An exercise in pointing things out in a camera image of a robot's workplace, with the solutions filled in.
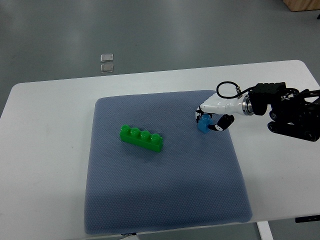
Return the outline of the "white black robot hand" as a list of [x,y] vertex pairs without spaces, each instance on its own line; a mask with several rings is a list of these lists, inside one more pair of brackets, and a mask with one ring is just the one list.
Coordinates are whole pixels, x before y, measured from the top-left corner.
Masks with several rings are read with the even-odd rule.
[[210,115],[213,121],[208,126],[210,131],[222,132],[234,122],[233,114],[252,116],[254,112],[248,95],[222,98],[215,93],[196,109],[195,120],[197,124],[204,114]]

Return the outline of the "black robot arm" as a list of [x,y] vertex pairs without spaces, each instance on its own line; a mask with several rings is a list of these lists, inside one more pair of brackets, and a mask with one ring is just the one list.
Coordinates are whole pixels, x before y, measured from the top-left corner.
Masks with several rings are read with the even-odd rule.
[[320,91],[286,87],[285,82],[258,83],[248,91],[253,113],[271,107],[267,124],[275,134],[315,142],[320,138]]

